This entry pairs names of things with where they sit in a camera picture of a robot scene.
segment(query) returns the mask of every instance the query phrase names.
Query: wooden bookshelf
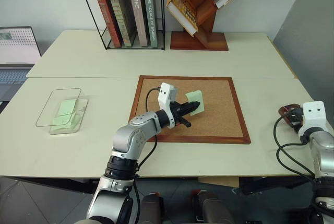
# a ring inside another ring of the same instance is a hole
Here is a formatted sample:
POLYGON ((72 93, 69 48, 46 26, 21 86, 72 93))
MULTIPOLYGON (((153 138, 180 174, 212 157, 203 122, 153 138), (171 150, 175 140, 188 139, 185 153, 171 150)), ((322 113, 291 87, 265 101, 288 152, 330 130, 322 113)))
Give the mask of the wooden bookshelf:
POLYGON ((198 32, 194 37, 188 32, 172 32, 171 49, 228 51, 225 35, 212 32, 216 11, 213 0, 190 0, 196 8, 198 32))

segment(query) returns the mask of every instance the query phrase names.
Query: light green sponge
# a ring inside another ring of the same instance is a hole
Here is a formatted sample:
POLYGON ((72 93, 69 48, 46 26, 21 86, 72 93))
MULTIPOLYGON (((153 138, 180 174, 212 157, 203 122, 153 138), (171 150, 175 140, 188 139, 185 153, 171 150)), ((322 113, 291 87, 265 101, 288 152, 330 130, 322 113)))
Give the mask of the light green sponge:
POLYGON ((189 92, 189 93, 186 93, 186 96, 188 98, 188 102, 193 102, 193 101, 200 102, 200 105, 198 106, 198 108, 194 112, 191 112, 190 116, 193 116, 195 114, 198 114, 204 111, 204 101, 203 101, 202 91, 197 90, 197 91, 189 92))

